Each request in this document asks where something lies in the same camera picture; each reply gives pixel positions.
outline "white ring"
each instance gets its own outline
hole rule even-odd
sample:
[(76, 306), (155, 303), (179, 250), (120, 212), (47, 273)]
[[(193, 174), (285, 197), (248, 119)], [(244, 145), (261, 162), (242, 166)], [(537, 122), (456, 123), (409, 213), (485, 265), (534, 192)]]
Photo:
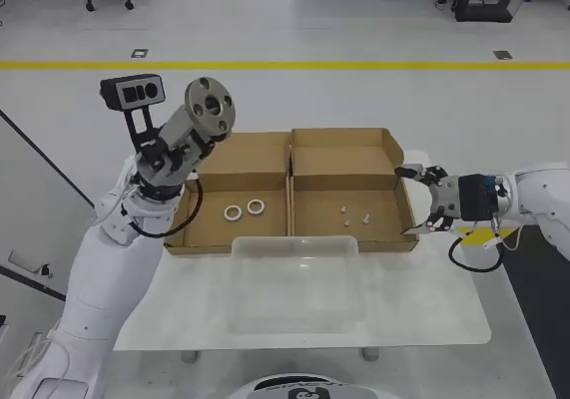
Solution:
[[(235, 216), (229, 216), (229, 211), (231, 209), (236, 209), (238, 211), (238, 214)], [(241, 218), (242, 215), (243, 215), (243, 210), (238, 205), (229, 205), (225, 209), (225, 219), (227, 219), (228, 221), (236, 221), (239, 218)]]
[[(252, 204), (254, 203), (259, 203), (261, 207), (258, 210), (253, 210)], [(251, 214), (261, 214), (264, 210), (265, 210), (265, 203), (259, 199), (252, 199), (247, 203), (247, 212)]]

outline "table leg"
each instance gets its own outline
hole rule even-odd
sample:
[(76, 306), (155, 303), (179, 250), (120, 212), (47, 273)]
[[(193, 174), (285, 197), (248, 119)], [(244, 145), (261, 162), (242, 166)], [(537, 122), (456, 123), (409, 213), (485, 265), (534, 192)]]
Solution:
[(360, 348), (360, 356), (366, 361), (375, 361), (380, 358), (380, 351), (377, 347)]
[(186, 364), (194, 364), (201, 357), (200, 350), (184, 350), (181, 352), (181, 360)]

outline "white table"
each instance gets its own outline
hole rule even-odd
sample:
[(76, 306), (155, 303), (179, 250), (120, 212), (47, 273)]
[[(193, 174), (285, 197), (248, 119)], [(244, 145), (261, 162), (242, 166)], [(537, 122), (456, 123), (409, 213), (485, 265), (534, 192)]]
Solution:
[[(422, 151), (406, 163), (430, 165)], [(428, 189), (406, 182), (416, 221), (426, 219)], [(229, 330), (228, 255), (172, 256), (165, 252), (115, 350), (380, 347), (482, 344), (491, 331), (468, 272), (447, 257), (454, 237), (423, 236), (409, 253), (363, 254), (366, 317), (342, 333), (235, 334)]]

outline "cardboard box lid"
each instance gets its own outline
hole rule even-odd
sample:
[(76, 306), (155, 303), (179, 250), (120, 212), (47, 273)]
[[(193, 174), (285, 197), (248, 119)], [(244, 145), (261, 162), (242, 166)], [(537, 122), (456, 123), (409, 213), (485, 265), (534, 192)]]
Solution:
[(404, 152), (387, 129), (294, 129), (293, 175), (394, 175)]
[(290, 133), (234, 133), (199, 165), (205, 192), (281, 190), (288, 169)]

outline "black logo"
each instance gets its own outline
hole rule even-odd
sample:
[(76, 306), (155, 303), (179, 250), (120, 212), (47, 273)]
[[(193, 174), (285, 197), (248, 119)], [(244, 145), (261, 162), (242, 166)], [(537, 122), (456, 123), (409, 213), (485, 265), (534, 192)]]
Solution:
[(331, 399), (331, 395), (325, 388), (316, 387), (315, 392), (305, 388), (295, 388), (288, 392), (288, 399)]

